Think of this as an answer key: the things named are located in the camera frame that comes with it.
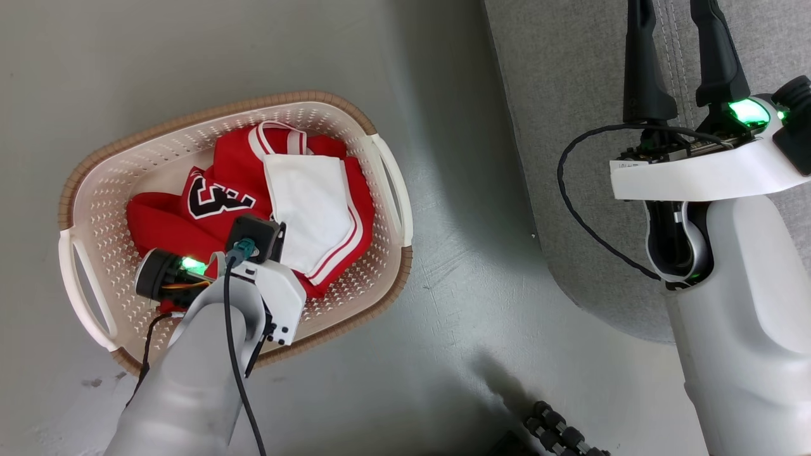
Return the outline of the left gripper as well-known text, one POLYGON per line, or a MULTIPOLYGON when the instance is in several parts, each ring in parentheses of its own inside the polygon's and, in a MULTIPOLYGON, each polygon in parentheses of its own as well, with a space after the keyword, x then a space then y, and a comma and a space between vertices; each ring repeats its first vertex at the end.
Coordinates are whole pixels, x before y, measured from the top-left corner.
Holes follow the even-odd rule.
POLYGON ((280 263, 245 260, 226 272, 226 255, 215 252, 208 265, 153 249, 139 264, 134 289, 140 297, 167 303, 169 314, 183 314, 171 341, 203 308, 223 304, 240 312, 246 326, 246 343, 258 346, 272 338, 290 345, 295 338, 306 303, 306 292, 293 272, 280 263))

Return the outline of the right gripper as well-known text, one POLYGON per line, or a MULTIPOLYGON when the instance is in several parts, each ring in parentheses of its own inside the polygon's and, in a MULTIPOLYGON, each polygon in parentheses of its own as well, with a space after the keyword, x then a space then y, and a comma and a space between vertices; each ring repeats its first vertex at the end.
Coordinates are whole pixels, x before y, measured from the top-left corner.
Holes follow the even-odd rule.
MULTIPOLYGON (((623 121, 666 122, 677 118, 677 102, 665 89, 654 31, 651 1, 628 1, 625 38, 623 121)), ((751 95, 738 50, 717 1, 691 1, 691 18, 698 29, 701 83, 699 107, 732 103, 751 95)), ((764 95, 750 96, 769 123, 754 139, 733 149, 649 164, 610 162, 614 197, 618 200, 727 200, 781 193, 809 182, 774 144, 782 127, 779 110, 764 95)))

